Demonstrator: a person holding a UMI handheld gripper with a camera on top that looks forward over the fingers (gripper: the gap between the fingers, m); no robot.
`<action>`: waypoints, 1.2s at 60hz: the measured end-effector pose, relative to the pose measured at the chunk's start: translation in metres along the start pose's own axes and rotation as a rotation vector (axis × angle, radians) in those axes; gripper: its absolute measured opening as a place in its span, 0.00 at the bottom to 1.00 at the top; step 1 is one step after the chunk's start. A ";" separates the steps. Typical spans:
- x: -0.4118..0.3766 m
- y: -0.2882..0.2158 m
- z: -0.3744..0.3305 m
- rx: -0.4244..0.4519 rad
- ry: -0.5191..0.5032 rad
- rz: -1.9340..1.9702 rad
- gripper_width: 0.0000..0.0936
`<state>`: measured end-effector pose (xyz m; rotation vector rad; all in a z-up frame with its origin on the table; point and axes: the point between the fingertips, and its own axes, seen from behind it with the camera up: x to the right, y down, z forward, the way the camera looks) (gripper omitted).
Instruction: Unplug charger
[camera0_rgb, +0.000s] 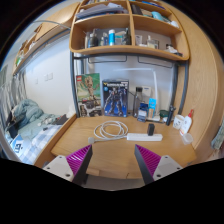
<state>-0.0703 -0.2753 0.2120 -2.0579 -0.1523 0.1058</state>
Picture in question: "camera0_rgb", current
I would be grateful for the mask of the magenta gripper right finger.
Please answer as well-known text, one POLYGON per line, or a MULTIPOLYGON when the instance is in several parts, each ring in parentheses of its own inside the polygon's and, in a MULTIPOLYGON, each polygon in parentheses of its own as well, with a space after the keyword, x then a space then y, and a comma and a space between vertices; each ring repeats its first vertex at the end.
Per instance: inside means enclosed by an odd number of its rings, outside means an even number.
POLYGON ((144 183, 152 183, 154 181, 154 172, 161 160, 161 157, 140 145, 135 145, 134 154, 138 162, 144 183))

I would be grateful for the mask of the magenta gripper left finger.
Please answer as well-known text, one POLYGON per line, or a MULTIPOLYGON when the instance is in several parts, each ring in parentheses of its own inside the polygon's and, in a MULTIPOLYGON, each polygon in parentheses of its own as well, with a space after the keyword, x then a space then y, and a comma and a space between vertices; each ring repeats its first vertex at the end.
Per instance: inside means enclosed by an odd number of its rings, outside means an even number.
POLYGON ((83 183, 92 154, 92 145, 87 145, 66 157, 66 160, 74 174, 73 183, 77 185, 81 185, 83 183))

